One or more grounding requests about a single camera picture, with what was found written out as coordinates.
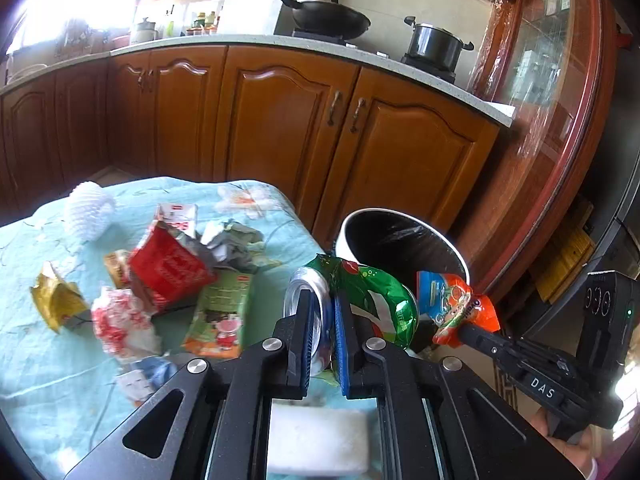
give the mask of metal screw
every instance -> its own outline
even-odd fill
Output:
[[[442,360],[442,366],[449,372],[457,372],[462,368],[462,361],[457,357],[449,356]]]
[[[187,364],[187,370],[192,374],[199,374],[207,369],[207,362],[204,359],[193,359]]]
[[[281,347],[282,341],[280,341],[277,337],[270,337],[262,342],[262,348],[268,350],[269,352],[279,350]]]
[[[369,350],[382,350],[386,346],[386,341],[379,337],[370,337],[366,345]]]

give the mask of granite countertop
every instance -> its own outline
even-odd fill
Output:
[[[24,84],[31,79],[39,77],[49,72],[53,72],[59,68],[68,67],[77,63],[93,61],[96,59],[103,59],[105,57],[120,56],[122,54],[130,54],[131,52],[139,52],[141,50],[148,50],[151,48],[161,48],[165,46],[180,46],[180,45],[192,45],[192,44],[211,44],[211,43],[223,43],[223,44],[259,44],[280,46],[285,48],[296,48],[299,50],[309,50],[312,52],[318,52],[320,54],[327,54],[329,56],[340,57],[343,59],[351,59],[353,61],[363,63],[366,65],[374,66],[388,72],[392,72],[405,78],[414,80],[415,82],[422,83],[434,90],[449,95],[460,102],[471,106],[472,108],[482,112],[487,117],[491,118],[495,122],[510,127],[512,119],[499,111],[494,104],[490,104],[486,101],[482,101],[475,95],[464,91],[455,85],[447,83],[446,81],[437,78],[431,74],[428,74],[420,69],[412,66],[405,65],[393,59],[387,59],[364,50],[358,50],[356,48],[350,48],[348,46],[342,46],[332,43],[325,43],[324,41],[305,40],[302,38],[292,38],[289,36],[263,36],[252,34],[216,34],[213,36],[182,36],[180,38],[167,38],[165,40],[149,41],[146,43],[138,43],[134,45],[125,46],[110,52],[102,52],[100,54],[91,54],[88,56],[76,57],[75,59],[69,59],[56,63],[47,68],[43,68],[31,75],[25,76],[9,83],[4,88],[0,89],[0,95],[10,91],[21,84]]]

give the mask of cabinet handle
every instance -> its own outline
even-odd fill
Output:
[[[329,108],[329,119],[326,122],[329,126],[334,125],[335,105],[338,104],[338,101],[340,100],[341,97],[342,97],[342,93],[339,90],[337,90],[334,95],[334,102],[331,103],[331,108]]]
[[[154,69],[149,70],[146,81],[147,81],[146,86],[149,92],[153,92],[154,91]]]
[[[358,126],[358,118],[360,117],[360,111],[367,106],[367,101],[364,97],[358,99],[358,107],[356,108],[356,113],[353,115],[353,123],[351,124],[350,132],[354,134],[357,131]]]

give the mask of tablecloth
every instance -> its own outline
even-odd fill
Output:
[[[199,232],[209,220],[233,218],[263,232],[266,256],[282,262],[254,280],[244,332],[251,344],[271,335],[293,270],[321,252],[287,199],[264,183],[194,184],[159,177],[106,189],[117,209],[113,224],[95,242],[79,243],[65,234],[65,199],[0,228],[0,410],[36,467],[51,480],[63,478],[134,407],[114,385],[118,364],[102,352],[91,323],[77,322],[56,334],[40,318],[30,286],[44,261],[78,283],[90,304],[102,285],[111,285],[103,256],[135,247],[158,203],[197,204]],[[192,316],[188,308],[154,320],[165,351],[181,350]],[[344,407],[347,401],[335,388],[312,380],[303,402]],[[361,402],[374,413],[373,400]]]

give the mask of wok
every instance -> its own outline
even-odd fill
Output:
[[[338,3],[338,0],[281,0],[293,10],[296,25],[315,34],[352,40],[363,35],[371,22],[361,12]]]

